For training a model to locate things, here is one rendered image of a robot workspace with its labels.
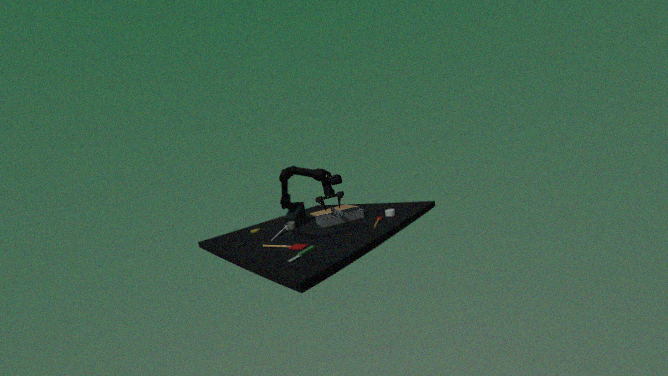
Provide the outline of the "wooden board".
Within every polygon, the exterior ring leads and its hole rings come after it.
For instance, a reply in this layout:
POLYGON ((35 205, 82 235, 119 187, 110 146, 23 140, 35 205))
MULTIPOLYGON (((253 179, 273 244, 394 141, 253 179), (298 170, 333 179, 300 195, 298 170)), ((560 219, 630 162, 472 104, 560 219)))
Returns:
MULTIPOLYGON (((339 206, 337 206, 337 207, 333 207, 333 208, 335 208, 335 210, 344 210, 344 209, 348 209, 348 208, 352 208, 352 207, 359 208, 359 206, 353 206, 353 205, 347 205, 347 204, 345 204, 345 205, 341 205, 340 208, 339 208, 339 206)), ((326 210, 321 210, 321 211, 313 212, 313 213, 310 213, 310 215, 312 215, 312 216, 318 216, 318 215, 327 214, 327 213, 331 213, 331 212, 332 212, 332 211, 331 211, 331 208, 326 209, 326 210), (327 211, 326 211, 326 210, 327 210, 327 211)))

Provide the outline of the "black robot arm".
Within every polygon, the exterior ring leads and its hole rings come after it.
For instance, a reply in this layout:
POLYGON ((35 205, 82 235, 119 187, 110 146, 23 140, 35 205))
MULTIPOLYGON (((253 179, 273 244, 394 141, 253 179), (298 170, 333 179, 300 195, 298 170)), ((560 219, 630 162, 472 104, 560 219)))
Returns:
POLYGON ((336 185, 342 183, 342 178, 340 175, 336 174, 331 176, 331 173, 326 171, 325 169, 312 170, 296 166, 291 166, 287 167, 286 169, 282 169, 282 172, 279 177, 280 182, 282 183, 282 198, 280 204, 282 204, 282 209, 284 210, 289 209, 290 212, 294 212, 297 206, 297 204, 294 205, 290 202, 290 194, 288 194, 287 192, 288 179, 294 174, 312 177, 317 181, 321 181, 323 187, 331 186, 331 184, 336 185))

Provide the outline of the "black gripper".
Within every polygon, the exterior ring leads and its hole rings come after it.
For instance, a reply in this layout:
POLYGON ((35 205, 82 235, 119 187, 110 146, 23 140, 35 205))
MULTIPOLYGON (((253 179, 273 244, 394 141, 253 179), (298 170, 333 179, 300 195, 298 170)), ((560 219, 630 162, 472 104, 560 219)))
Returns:
MULTIPOLYGON (((323 190, 324 190, 325 197, 322 197, 322 196, 317 197, 317 198, 315 199, 316 202, 320 203, 320 204, 323 206, 323 208, 326 210, 326 207, 325 207, 325 204, 324 204, 324 199, 328 199, 328 198, 332 198, 332 197, 337 197, 337 196, 338 196, 338 205, 339 205, 339 208, 340 208, 340 200, 341 200, 341 198, 344 196, 344 192, 341 191, 341 192, 337 192, 337 194, 333 194, 332 186, 323 187, 323 190), (327 196, 328 196, 328 197, 327 197, 327 196), (332 197, 331 197, 331 196, 332 196, 332 197)), ((326 210, 326 211, 327 211, 327 210, 326 210)))

